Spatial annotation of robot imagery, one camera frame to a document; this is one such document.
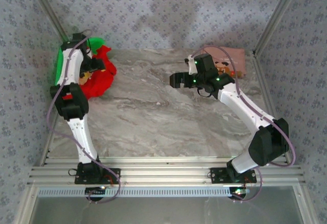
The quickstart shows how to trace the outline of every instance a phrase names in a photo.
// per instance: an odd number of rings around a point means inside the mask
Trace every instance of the gray marble table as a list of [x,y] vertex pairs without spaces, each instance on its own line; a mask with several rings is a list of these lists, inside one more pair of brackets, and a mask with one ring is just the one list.
[[[192,50],[112,50],[118,73],[112,87],[89,101],[88,126],[99,156],[238,155],[251,140],[245,124],[214,98],[195,89],[173,89],[169,76],[186,72]],[[247,75],[240,87],[265,109],[253,59],[246,56]],[[59,118],[56,129],[71,134]],[[77,158],[75,144],[54,137],[51,158]]]

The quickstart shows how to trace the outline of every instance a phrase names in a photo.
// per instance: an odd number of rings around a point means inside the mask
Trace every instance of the blue patterned wall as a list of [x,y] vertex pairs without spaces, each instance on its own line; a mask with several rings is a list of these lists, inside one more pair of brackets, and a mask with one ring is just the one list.
[[327,0],[293,0],[259,57],[321,223],[327,223],[326,44]]
[[0,223],[12,223],[48,136],[45,113],[60,44],[36,0],[0,3]]
[[66,32],[91,28],[112,48],[253,49],[278,0],[49,0]]

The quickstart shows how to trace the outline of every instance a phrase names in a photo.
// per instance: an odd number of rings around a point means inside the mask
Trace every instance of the red cloth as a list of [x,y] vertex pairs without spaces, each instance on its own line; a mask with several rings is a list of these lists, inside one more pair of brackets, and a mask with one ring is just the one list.
[[[117,73],[116,67],[109,61],[107,57],[107,53],[111,50],[111,48],[108,48],[104,45],[102,45],[98,50],[97,55],[93,55],[94,58],[102,59],[106,70],[100,71],[97,70],[93,72],[91,79],[88,79],[87,82],[84,85],[80,85],[81,90],[83,91],[84,95],[87,99],[92,97],[98,97],[104,94],[104,92],[110,88],[113,77]],[[63,97],[63,99],[71,99],[71,95],[67,95]]]

